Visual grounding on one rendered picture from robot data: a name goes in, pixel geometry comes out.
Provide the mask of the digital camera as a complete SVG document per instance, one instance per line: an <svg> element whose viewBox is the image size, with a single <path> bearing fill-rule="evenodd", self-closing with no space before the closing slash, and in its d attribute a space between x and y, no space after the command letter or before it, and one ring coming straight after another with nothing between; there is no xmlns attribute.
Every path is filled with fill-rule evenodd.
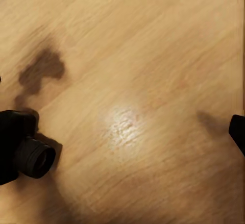
<svg viewBox="0 0 245 224"><path fill-rule="evenodd" d="M36 117L33 114L18 110L0 111L0 120L22 115L27 133L0 176L0 186L18 179L18 170L30 177L39 179L51 168L56 151L52 146L37 141L34 137Z"/></svg>

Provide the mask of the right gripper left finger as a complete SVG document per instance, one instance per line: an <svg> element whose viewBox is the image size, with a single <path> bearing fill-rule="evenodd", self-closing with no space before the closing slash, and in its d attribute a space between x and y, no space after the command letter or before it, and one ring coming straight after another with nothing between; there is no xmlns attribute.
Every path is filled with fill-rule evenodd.
<svg viewBox="0 0 245 224"><path fill-rule="evenodd" d="M27 133L22 115L0 120L0 176Z"/></svg>

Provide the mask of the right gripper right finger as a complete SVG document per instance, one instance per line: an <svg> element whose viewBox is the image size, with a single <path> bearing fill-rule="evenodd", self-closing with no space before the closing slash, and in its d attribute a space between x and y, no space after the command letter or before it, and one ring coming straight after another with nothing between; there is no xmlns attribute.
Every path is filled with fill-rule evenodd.
<svg viewBox="0 0 245 224"><path fill-rule="evenodd" d="M245 117L233 115L230 122L229 133L245 156Z"/></svg>

